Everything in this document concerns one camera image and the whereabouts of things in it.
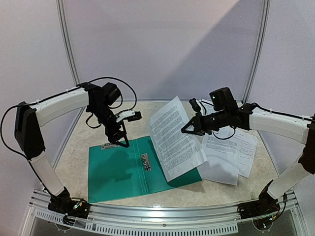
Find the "green file folder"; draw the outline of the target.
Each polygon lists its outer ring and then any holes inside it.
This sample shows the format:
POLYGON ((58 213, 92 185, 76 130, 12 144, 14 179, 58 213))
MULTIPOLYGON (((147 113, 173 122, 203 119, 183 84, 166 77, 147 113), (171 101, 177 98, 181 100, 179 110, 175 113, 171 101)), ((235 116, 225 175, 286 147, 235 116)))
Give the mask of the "green file folder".
POLYGON ((98 203, 143 196, 201 181, 197 169, 167 182, 149 136, 130 140, 129 147, 89 148, 88 201, 98 203), (151 171, 146 172, 140 156, 147 153, 151 171))

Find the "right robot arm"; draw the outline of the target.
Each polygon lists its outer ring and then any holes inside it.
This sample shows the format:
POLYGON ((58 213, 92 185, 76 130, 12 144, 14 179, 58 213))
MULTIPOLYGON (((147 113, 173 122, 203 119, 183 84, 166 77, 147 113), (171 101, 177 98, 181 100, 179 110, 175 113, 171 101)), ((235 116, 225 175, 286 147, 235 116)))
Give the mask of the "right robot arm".
POLYGON ((298 116, 265 109, 257 103, 246 103, 239 107, 228 87, 209 94, 214 112, 204 115, 196 99, 189 103, 195 116, 182 127, 187 134, 203 136, 230 126, 243 130, 265 131, 290 138, 304 145, 297 160, 259 195, 254 204, 258 214, 265 214, 274 205, 274 200, 294 187, 302 179, 315 173, 315 118, 298 116))

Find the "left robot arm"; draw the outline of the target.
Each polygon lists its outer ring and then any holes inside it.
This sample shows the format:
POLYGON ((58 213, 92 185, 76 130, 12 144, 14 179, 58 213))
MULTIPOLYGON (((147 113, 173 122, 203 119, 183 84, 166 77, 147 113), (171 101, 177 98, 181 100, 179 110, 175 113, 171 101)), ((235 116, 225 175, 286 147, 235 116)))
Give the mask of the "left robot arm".
POLYGON ((105 127, 108 141, 128 147, 124 120, 131 120, 136 114, 132 109, 114 114, 110 106, 121 96, 118 87, 107 83, 100 87, 92 83, 82 83, 54 97, 33 104, 22 102, 17 107, 15 138, 33 168, 38 179, 50 195, 56 196, 53 203, 62 213, 70 213, 72 200, 61 193, 65 190, 46 157, 46 147, 41 129, 51 121, 79 108, 86 107, 105 127))

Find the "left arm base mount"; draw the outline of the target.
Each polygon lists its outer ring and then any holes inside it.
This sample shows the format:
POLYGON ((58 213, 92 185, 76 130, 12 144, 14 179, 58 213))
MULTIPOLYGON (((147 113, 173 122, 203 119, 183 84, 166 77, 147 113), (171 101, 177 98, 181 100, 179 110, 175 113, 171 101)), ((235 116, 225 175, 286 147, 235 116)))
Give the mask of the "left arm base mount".
POLYGON ((48 210, 68 216, 87 219, 91 205, 83 198, 73 199, 69 191, 64 190, 59 195, 51 195, 48 210))

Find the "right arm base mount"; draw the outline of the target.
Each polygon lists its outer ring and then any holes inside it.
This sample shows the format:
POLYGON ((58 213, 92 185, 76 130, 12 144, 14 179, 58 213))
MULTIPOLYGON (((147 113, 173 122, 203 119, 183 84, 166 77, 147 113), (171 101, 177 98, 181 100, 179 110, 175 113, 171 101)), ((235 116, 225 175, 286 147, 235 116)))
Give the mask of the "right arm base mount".
POLYGON ((280 204, 277 199, 273 199, 269 195, 259 196, 258 200, 242 203, 237 206, 237 211, 241 216, 241 219, 253 218, 257 216, 267 215, 272 212, 277 212, 275 216, 271 216, 268 220, 269 222, 276 220, 279 218, 286 207, 287 203, 287 194, 283 195, 283 209, 281 210, 280 204))

